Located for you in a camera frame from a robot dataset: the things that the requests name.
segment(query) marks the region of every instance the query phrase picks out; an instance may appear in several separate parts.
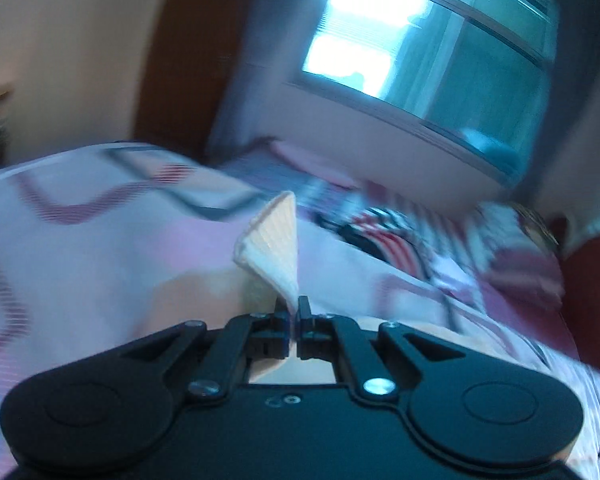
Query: white wall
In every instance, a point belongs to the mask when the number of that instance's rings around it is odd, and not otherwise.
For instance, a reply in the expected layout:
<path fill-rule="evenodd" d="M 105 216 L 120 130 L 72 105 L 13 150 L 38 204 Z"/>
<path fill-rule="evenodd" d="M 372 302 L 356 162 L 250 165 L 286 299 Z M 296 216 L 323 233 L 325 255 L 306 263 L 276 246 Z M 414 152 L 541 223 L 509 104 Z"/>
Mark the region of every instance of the white wall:
<path fill-rule="evenodd" d="M 418 137 L 301 88 L 280 85 L 260 123 L 276 135 L 337 160 L 368 178 L 444 214 L 460 216 L 500 185 Z"/>
<path fill-rule="evenodd" d="M 131 133 L 162 0 L 0 0 L 10 160 Z"/>
<path fill-rule="evenodd" d="M 538 196 L 544 214 L 568 213 L 577 225 L 600 219 L 600 75 L 589 103 Z"/>

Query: screw head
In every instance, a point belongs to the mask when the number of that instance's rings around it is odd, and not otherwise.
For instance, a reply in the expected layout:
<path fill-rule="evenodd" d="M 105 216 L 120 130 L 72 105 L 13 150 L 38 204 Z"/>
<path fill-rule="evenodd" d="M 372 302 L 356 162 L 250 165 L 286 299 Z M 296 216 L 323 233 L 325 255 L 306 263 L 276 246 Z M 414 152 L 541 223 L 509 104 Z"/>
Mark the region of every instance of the screw head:
<path fill-rule="evenodd" d="M 382 396 L 392 393 L 395 390 L 395 383 L 389 379 L 376 377 L 365 381 L 362 387 L 370 394 Z"/>
<path fill-rule="evenodd" d="M 285 402 L 285 404 L 299 404 L 302 402 L 302 399 L 297 395 L 285 395 L 282 397 L 282 400 Z"/>
<path fill-rule="evenodd" d="M 187 391 L 194 397 L 213 397 L 220 392 L 220 384 L 208 379 L 199 379 L 189 383 Z"/>

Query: wooden door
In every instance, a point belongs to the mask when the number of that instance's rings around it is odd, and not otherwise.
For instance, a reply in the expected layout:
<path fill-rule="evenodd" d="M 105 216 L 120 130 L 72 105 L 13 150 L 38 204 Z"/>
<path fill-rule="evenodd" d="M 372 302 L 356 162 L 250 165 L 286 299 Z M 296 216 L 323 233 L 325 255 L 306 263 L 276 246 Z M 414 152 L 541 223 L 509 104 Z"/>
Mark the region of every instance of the wooden door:
<path fill-rule="evenodd" d="M 560 313 L 580 360 L 600 368 L 600 236 L 561 262 L 565 294 Z"/>
<path fill-rule="evenodd" d="M 165 0 L 148 55 L 135 138 L 203 162 L 250 0 Z"/>

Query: black mount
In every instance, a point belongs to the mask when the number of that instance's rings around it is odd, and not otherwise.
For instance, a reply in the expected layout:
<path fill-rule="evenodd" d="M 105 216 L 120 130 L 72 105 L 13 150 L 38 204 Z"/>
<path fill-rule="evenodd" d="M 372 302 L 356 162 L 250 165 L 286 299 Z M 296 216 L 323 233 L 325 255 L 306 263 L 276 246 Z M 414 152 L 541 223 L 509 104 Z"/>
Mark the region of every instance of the black mount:
<path fill-rule="evenodd" d="M 576 479 L 553 457 L 578 435 L 561 382 L 399 323 L 312 316 L 298 356 L 335 384 L 249 384 L 289 353 L 290 316 L 189 321 L 33 376 L 0 424 L 13 479 Z"/>

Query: bed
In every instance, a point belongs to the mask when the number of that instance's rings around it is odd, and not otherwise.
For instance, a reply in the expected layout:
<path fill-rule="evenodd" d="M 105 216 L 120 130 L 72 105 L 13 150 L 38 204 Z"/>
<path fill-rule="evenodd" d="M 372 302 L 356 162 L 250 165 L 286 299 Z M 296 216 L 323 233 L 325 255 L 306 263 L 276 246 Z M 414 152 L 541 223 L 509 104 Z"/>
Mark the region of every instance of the bed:
<path fill-rule="evenodd" d="M 240 314 L 243 306 L 228 306 L 203 283 L 233 276 L 236 238 L 282 186 L 298 193 L 299 287 L 315 310 L 453 328 L 555 376 L 585 412 L 568 463 L 600 479 L 599 371 L 443 299 L 430 283 L 306 219 L 315 204 L 325 212 L 364 206 L 376 200 L 373 186 L 371 193 L 331 187 L 269 153 L 257 157 L 224 172 L 154 146 L 115 143 L 0 170 L 0 400 L 31 374 L 152 330 L 192 318 L 219 327 Z M 256 178 L 258 168 L 268 184 Z M 0 478 L 13 465 L 0 436 Z"/>
<path fill-rule="evenodd" d="M 467 231 L 479 224 L 480 215 L 477 218 L 469 216 L 463 223 L 374 182 L 358 182 L 356 186 L 337 178 L 330 178 L 331 182 L 328 182 L 320 176 L 324 168 L 334 166 L 333 162 L 320 160 L 305 150 L 299 150 L 299 156 L 296 156 L 294 152 L 279 150 L 279 145 L 275 140 L 259 140 L 241 156 L 221 165 L 221 169 L 261 189 L 267 197 L 272 198 L 284 189 L 292 190 L 298 200 L 298 215 L 309 221 L 317 214 L 346 218 L 370 207 L 399 210 L 411 219 L 417 237 L 436 253 L 448 255 L 465 269 L 475 266 L 466 238 Z M 532 308 L 520 298 L 495 290 L 489 283 L 480 282 L 478 286 L 481 298 L 476 307 L 484 314 L 578 359 L 576 343 L 559 309 Z"/>

